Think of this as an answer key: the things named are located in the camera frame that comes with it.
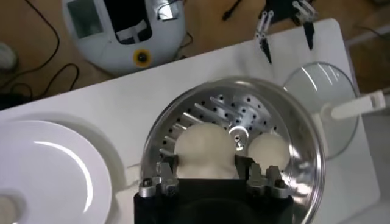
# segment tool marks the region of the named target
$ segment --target white plate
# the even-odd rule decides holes
[[[104,224],[111,179],[98,151],[58,124],[0,125],[0,195],[21,210],[18,224]]]

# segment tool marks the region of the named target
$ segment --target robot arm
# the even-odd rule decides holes
[[[313,49],[313,21],[317,12],[311,2],[306,0],[266,0],[266,5],[259,15],[255,39],[270,63],[272,63],[271,52],[266,37],[268,28],[271,24],[284,19],[290,18],[297,25],[303,24],[308,47],[310,50]]]

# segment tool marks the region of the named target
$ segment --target screw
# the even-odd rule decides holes
[[[145,178],[145,179],[143,180],[143,182],[142,182],[142,185],[143,185],[144,187],[149,187],[149,186],[152,185],[152,183],[153,183],[153,181],[152,181],[151,178]]]

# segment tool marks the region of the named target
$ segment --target black cable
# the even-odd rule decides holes
[[[0,90],[4,89],[5,87],[7,87],[10,83],[12,83],[14,80],[16,80],[17,78],[21,77],[22,75],[25,75],[27,73],[31,73],[31,72],[35,72],[35,71],[38,71],[40,70],[41,68],[45,67],[53,58],[54,56],[56,55],[58,49],[60,48],[60,36],[58,35],[57,31],[55,30],[55,28],[52,26],[52,24],[49,23],[49,21],[42,15],[42,13],[29,1],[29,0],[25,0],[25,2],[32,8],[34,9],[34,11],[38,14],[38,16],[50,27],[50,29],[53,31],[54,35],[55,35],[55,38],[57,39],[57,45],[54,49],[54,52],[50,55],[50,57],[43,63],[41,64],[40,66],[36,67],[36,68],[33,68],[33,69],[30,69],[30,70],[26,70],[26,71],[23,71],[23,72],[20,72],[18,74],[16,74],[15,76],[13,76],[11,79],[9,79],[8,81],[6,81],[4,84],[2,84],[0,86]]]
[[[380,34],[378,33],[376,30],[370,28],[370,27],[365,27],[365,26],[356,26],[357,28],[360,28],[360,29],[364,29],[364,30],[368,30],[368,31],[371,31],[373,34],[375,34],[376,36],[382,38],[383,40],[386,40],[386,41],[389,41],[390,38],[383,35],[383,34]]]
[[[182,49],[184,47],[188,47],[189,45],[191,45],[194,42],[194,37],[189,32],[187,32],[187,35],[190,38],[190,41],[188,43],[184,44],[183,46],[180,46],[179,49]]]
[[[224,15],[222,16],[222,20],[223,21],[227,21],[231,16],[232,16],[232,13],[236,10],[237,6],[241,3],[242,0],[237,0],[233,6],[224,13]]]
[[[56,29],[53,27],[53,25],[42,15],[42,13],[29,1],[29,0],[25,0],[27,2],[27,4],[32,7],[35,12],[41,17],[41,19],[50,27],[50,29],[53,31],[56,39],[57,39],[57,45],[54,49],[54,52],[51,54],[51,56],[43,63],[41,64],[40,66],[36,67],[36,68],[33,68],[33,69],[30,69],[30,70],[27,70],[27,71],[24,71],[24,72],[20,72],[19,74],[16,74],[14,77],[12,77],[11,79],[9,79],[8,81],[6,81],[3,85],[0,86],[0,90],[7,87],[10,83],[12,83],[14,80],[16,80],[18,77],[21,77],[22,75],[24,74],[27,74],[27,73],[31,73],[31,72],[35,72],[35,71],[38,71],[40,70],[41,68],[45,67],[53,58],[54,56],[57,54],[58,52],[58,49],[60,47],[60,37],[56,31]],[[76,84],[77,80],[79,79],[79,76],[80,76],[80,69],[77,65],[75,65],[74,63],[68,63],[66,65],[64,65],[60,70],[58,70],[55,75],[53,76],[53,78],[49,81],[49,84],[47,85],[46,89],[43,91],[43,93],[41,93],[39,96],[35,97],[34,98],[34,94],[33,94],[33,91],[32,91],[32,88],[31,86],[29,86],[28,84],[26,83],[16,83],[14,85],[11,86],[10,88],[10,91],[9,93],[12,94],[15,92],[16,88],[19,87],[19,86],[23,86],[25,88],[28,89],[29,91],[29,99],[30,101],[33,101],[34,99],[40,99],[42,98],[43,96],[45,96],[51,85],[53,84],[54,80],[62,73],[63,70],[65,70],[67,67],[69,66],[73,66],[75,69],[76,69],[76,75],[75,75],[75,78],[69,88],[69,91],[73,90],[74,88],[74,85]]]
[[[12,87],[10,88],[10,94],[14,94],[15,93],[15,89],[18,86],[23,86],[23,87],[25,87],[26,89],[29,90],[28,98],[29,98],[30,101],[32,101],[33,100],[33,96],[34,96],[33,93],[32,93],[32,88],[31,88],[31,86],[29,86],[28,84],[25,84],[25,83],[15,83],[15,84],[13,84]]]
[[[80,69],[79,69],[79,67],[78,67],[77,65],[75,65],[74,63],[68,63],[68,64],[64,65],[60,70],[58,70],[57,73],[55,73],[55,75],[53,76],[53,78],[50,79],[50,82],[49,82],[49,84],[47,85],[46,89],[43,91],[43,93],[41,93],[41,94],[37,97],[37,99],[40,99],[40,98],[44,97],[44,96],[48,93],[48,91],[49,91],[51,85],[53,84],[54,80],[61,74],[61,72],[62,72],[63,70],[65,70],[65,69],[66,69],[67,67],[69,67],[69,66],[73,66],[73,67],[76,69],[76,75],[75,75],[75,77],[74,77],[74,80],[73,80],[73,82],[72,82],[70,88],[69,88],[69,91],[73,90],[74,84],[76,84],[77,80],[79,79],[79,76],[80,76]]]

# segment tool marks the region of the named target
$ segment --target pot handle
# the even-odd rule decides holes
[[[366,94],[337,107],[327,104],[321,109],[321,118],[328,121],[337,121],[362,114],[372,113],[386,108],[386,100],[382,90]]]
[[[386,108],[386,98],[383,95],[383,91],[379,90],[351,100],[337,107],[332,107],[332,105],[329,103],[325,104],[322,107],[320,113],[312,114],[311,117],[313,118],[319,137],[324,146],[325,157],[328,157],[329,155],[329,147],[325,137],[323,126],[324,123],[337,122],[341,119],[372,113],[384,108]]]

